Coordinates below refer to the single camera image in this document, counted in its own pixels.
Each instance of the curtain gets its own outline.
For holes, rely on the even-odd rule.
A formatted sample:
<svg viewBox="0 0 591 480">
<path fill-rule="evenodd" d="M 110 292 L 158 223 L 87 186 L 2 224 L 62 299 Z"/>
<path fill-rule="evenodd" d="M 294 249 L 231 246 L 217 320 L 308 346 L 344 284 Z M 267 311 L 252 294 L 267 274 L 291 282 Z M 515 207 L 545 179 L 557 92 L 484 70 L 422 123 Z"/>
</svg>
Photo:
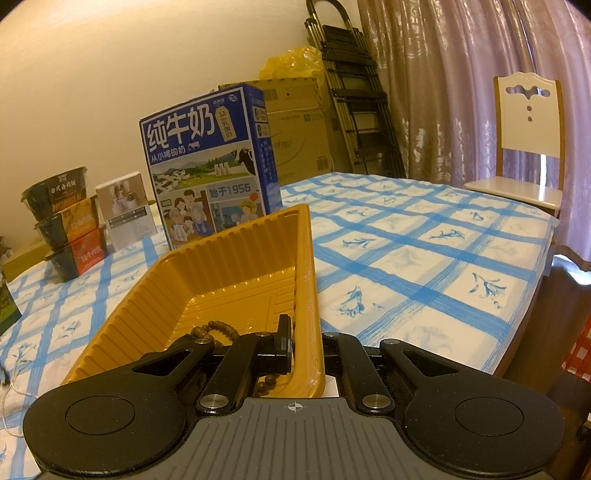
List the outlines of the curtain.
<svg viewBox="0 0 591 480">
<path fill-rule="evenodd" d="M 493 77 L 561 81 L 566 175 L 557 252 L 591 270 L 591 22 L 565 0 L 358 0 L 409 178 L 462 187 L 495 175 Z M 504 175 L 540 179 L 505 151 Z M 558 159 L 547 159 L 547 185 Z"/>
</svg>

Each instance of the yellow plastic tray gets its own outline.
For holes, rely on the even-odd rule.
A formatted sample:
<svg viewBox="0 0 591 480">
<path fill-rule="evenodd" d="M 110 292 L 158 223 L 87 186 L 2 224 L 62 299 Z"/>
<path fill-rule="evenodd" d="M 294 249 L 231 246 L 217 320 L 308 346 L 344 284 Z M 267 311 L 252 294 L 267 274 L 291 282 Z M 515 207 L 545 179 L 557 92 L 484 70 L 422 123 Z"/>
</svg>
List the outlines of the yellow plastic tray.
<svg viewBox="0 0 591 480">
<path fill-rule="evenodd" d="M 294 362 L 267 396 L 318 397 L 324 357 L 310 210 L 297 205 L 161 257 L 129 291 L 82 352 L 64 383 L 167 348 L 194 326 L 218 320 L 243 335 L 294 323 Z M 217 340 L 229 340 L 210 332 Z"/>
</svg>

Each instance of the gray gripper base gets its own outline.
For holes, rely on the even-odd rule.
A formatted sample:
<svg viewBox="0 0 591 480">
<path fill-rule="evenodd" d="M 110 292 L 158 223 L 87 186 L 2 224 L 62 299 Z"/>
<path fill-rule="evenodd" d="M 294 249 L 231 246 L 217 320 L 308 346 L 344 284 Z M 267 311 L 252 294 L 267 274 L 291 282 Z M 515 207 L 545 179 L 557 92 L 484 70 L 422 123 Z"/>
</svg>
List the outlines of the gray gripper base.
<svg viewBox="0 0 591 480">
<path fill-rule="evenodd" d="M 386 419 L 344 398 L 247 398 L 225 417 L 197 423 L 187 441 L 133 480 L 452 480 L 419 458 Z M 44 473 L 43 480 L 61 477 Z M 550 480 L 540 472 L 530 480 Z"/>
</svg>

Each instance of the milk carton box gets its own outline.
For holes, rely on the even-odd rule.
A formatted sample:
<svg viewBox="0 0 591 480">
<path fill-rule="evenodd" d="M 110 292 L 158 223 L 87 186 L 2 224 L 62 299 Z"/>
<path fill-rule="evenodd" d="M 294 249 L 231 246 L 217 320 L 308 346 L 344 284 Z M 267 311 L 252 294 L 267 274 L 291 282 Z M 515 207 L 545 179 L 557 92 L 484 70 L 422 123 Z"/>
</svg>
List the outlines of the milk carton box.
<svg viewBox="0 0 591 480">
<path fill-rule="evenodd" d="M 139 123 L 172 249 L 281 210 L 263 92 L 240 84 Z"/>
</svg>

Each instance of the instant noodle bowl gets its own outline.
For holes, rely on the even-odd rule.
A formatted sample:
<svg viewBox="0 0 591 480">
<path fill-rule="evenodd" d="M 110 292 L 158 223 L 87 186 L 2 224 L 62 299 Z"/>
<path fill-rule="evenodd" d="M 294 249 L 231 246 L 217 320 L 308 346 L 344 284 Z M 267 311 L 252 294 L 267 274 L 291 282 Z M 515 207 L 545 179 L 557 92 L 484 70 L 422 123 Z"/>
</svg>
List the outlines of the instant noodle bowl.
<svg viewBox="0 0 591 480">
<path fill-rule="evenodd" d="M 40 222 L 85 198 L 86 167 L 79 167 L 29 187 L 22 193 L 21 202 Z"/>
<path fill-rule="evenodd" d="M 52 250 L 57 251 L 90 233 L 99 226 L 96 195 L 61 212 L 50 215 L 35 225 Z"/>
<path fill-rule="evenodd" d="M 107 255 L 105 226 L 102 225 L 57 252 L 48 253 L 45 259 L 51 261 L 63 281 L 69 281 L 82 275 Z"/>
</svg>

